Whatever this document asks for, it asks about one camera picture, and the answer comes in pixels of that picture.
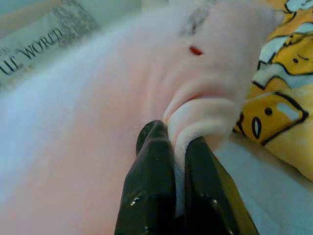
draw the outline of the pink plush toy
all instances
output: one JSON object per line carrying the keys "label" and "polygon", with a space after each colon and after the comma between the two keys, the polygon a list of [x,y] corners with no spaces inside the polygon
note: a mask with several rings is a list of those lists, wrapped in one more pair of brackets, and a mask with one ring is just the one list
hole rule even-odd
{"label": "pink plush toy", "polygon": [[137,136],[155,119],[175,150],[181,214],[189,142],[207,136],[214,149],[227,137],[260,48],[281,22],[244,1],[198,6],[128,21],[5,94],[1,157],[17,167],[1,234],[113,234]]}

